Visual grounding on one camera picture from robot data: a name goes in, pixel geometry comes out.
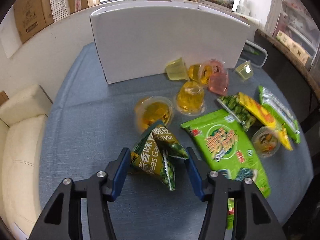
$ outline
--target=plastic container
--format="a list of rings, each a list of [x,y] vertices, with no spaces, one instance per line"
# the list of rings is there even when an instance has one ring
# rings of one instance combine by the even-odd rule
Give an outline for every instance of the plastic container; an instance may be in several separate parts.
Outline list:
[[[165,71],[170,80],[188,80],[188,73],[186,68],[186,63],[181,58],[170,61]]]
[[[187,81],[175,98],[177,110],[185,115],[197,116],[205,111],[204,89],[199,82]]]
[[[276,133],[264,126],[261,127],[251,139],[253,147],[261,157],[270,157],[274,155],[280,147],[280,142]]]
[[[166,126],[170,125],[174,116],[173,103],[165,97],[143,98],[136,104],[134,111],[136,128],[141,133],[159,119]]]
[[[223,73],[214,73],[209,78],[208,90],[221,96],[228,93],[229,74],[228,71]]]
[[[239,62],[250,60],[252,67],[262,68],[268,58],[268,52],[257,44],[246,41],[239,57]]]
[[[194,64],[191,65],[188,69],[188,76],[190,80],[194,80],[199,82],[199,77],[198,77],[198,73],[199,73],[199,68],[200,68],[201,64]]]
[[[211,59],[201,63],[198,71],[198,80],[203,86],[208,86],[209,78],[212,74],[224,72],[224,63],[217,59]]]
[[[247,80],[253,76],[250,60],[236,67],[235,71],[242,77],[243,80]]]

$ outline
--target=blue gripper pad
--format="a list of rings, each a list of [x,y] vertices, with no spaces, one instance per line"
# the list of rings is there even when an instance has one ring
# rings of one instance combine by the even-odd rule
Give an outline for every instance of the blue gripper pad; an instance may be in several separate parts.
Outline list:
[[[115,201],[121,194],[130,166],[130,156],[131,151],[128,148],[123,148],[118,159],[110,162],[106,168],[106,173],[108,174],[106,192],[108,201]]]
[[[197,161],[199,162],[199,160],[197,159],[195,153],[191,148],[187,148],[187,153],[189,155],[189,159],[185,160],[184,162],[187,168],[193,192],[201,201],[204,201],[205,193],[203,190],[202,178],[195,163]]]

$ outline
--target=white cardboard box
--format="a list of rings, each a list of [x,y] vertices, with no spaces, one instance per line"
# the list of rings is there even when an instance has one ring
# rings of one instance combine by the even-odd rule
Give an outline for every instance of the white cardboard box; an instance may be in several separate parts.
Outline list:
[[[136,1],[90,15],[109,84],[165,72],[182,57],[187,66],[215,58],[234,68],[250,26],[215,9],[174,1]]]

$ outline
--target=jelly cup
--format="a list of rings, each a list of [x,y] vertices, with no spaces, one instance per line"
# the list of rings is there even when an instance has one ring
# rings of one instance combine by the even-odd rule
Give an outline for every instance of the jelly cup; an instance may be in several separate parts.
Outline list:
[[[247,80],[253,76],[253,70],[251,67],[251,61],[248,60],[238,67],[236,67],[235,72],[237,72],[243,80]]]
[[[136,128],[141,133],[159,119],[169,126],[174,116],[173,103],[165,97],[143,98],[134,110]]]
[[[276,133],[266,126],[253,135],[251,142],[257,154],[264,158],[274,155],[280,147]]]
[[[181,58],[169,62],[165,68],[169,80],[188,80],[186,63]]]
[[[175,97],[177,110],[185,115],[196,116],[205,111],[204,89],[196,81],[187,81]]]
[[[223,62],[216,59],[208,60],[201,63],[198,71],[198,80],[203,86],[208,86],[209,78],[215,73],[224,73],[225,69]]]

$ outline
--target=yellow snack bag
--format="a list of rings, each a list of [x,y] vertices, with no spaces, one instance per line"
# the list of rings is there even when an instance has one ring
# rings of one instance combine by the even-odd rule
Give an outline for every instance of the yellow snack bag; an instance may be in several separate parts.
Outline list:
[[[281,144],[289,151],[292,151],[287,130],[284,128],[274,116],[266,110],[262,105],[256,102],[251,97],[239,92],[239,103],[244,106],[251,114],[253,114],[263,125],[274,130],[281,142]]]

